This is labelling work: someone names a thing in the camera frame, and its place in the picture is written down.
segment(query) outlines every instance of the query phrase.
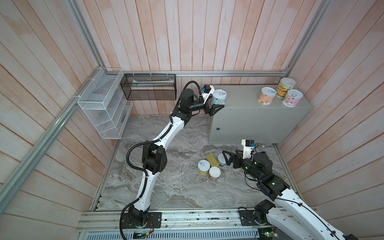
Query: pink can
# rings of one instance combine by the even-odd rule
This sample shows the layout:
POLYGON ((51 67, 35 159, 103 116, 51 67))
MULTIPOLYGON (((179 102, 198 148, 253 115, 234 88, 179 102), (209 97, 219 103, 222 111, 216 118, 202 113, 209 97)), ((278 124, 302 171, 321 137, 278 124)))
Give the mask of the pink can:
POLYGON ((294 108, 296 105, 300 102, 300 100, 303 98, 302 92, 291 89, 288 90, 287 94, 284 96, 282 102, 285 106, 294 108))

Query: metal wall shelf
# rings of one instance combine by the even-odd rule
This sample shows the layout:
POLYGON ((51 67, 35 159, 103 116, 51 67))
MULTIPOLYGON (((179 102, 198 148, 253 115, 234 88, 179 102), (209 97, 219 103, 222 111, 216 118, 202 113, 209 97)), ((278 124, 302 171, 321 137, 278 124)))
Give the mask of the metal wall shelf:
POLYGON ((121 69, 106 70, 99 70, 78 104, 102 138, 121 139, 133 103, 126 105, 122 89, 117 89, 123 77, 121 69))

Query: gold can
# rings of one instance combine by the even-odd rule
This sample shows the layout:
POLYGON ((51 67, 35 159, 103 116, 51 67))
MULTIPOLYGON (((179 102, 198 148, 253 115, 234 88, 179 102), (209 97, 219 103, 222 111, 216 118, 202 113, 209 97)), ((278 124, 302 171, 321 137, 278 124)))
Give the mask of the gold can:
POLYGON ((279 86, 277 87, 277 94, 279 98, 283 98, 288 90, 292 89, 296 85, 296 81, 292 78, 282 78, 280 80, 279 86))

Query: gray metal cabinet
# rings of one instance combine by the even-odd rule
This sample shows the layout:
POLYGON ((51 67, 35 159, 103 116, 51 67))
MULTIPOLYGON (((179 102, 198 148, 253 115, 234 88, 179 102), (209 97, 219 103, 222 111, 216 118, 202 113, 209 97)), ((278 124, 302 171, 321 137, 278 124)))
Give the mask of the gray metal cabinet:
POLYGON ((217 85, 215 89, 227 92, 225 107, 208 117, 208 142, 212 144, 240 144, 242 139, 255 142, 280 143, 311 110, 303 98, 294 107, 286 107, 275 97, 270 105, 257 101, 263 87, 277 85, 217 85))

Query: can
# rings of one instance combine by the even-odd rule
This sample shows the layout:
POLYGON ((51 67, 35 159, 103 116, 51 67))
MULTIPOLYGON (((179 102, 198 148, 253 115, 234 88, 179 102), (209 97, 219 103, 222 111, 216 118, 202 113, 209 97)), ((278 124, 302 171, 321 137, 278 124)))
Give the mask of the can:
POLYGON ((197 165, 197 171, 200 173, 200 175, 207 175, 209 168, 211 165, 207 160, 201 160, 199 164, 197 165))
POLYGON ((296 105, 303 98, 304 94, 295 89, 288 90, 287 94, 284 96, 282 103, 290 108, 296 107, 296 105))
POLYGON ((213 153, 208 153, 205 158, 211 164, 211 167, 218 167, 220 166, 220 163, 217 161, 213 153))
POLYGON ((282 78, 280 80, 279 86, 277 87, 277 96, 283 98, 289 89, 292 89, 296 85, 296 81, 292 78, 282 78))
POLYGON ((220 171, 220 168, 218 167, 211 167, 209 169, 209 179, 212 180, 212 181, 217 181, 218 178, 220 177, 221 175, 221 171, 220 171))
POLYGON ((224 105, 226 97, 226 91, 217 89, 212 93, 212 104, 224 105))
MULTIPOLYGON (((231 156, 226 153, 225 156, 229 159, 231 156)), ((227 162, 225 161, 225 157, 223 155, 223 153, 219 153, 218 156, 217 156, 217 160, 218 162, 220 163, 220 166, 226 166, 227 165, 227 162)))
POLYGON ((269 105, 271 104, 275 95, 276 90, 270 87, 263 87, 262 92, 260 93, 259 98, 257 100, 263 105, 269 105))

